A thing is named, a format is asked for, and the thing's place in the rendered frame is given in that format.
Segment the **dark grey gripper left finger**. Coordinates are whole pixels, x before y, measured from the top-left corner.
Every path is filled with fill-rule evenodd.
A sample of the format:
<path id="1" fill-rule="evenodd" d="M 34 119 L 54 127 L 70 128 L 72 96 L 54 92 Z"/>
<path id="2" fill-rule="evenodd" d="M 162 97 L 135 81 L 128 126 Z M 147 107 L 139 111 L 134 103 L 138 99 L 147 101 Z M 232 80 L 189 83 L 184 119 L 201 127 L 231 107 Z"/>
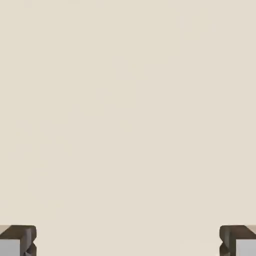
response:
<path id="1" fill-rule="evenodd" d="M 0 225 L 0 256 L 37 256 L 34 225 Z"/>

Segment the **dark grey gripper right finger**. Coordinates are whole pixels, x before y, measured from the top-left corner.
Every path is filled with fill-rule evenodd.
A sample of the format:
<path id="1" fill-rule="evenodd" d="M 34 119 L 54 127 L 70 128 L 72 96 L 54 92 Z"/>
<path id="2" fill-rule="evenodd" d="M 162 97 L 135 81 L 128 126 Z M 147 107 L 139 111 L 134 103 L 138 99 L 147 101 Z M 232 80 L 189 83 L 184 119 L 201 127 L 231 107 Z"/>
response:
<path id="1" fill-rule="evenodd" d="M 219 256 L 256 256 L 256 225 L 222 225 Z"/>

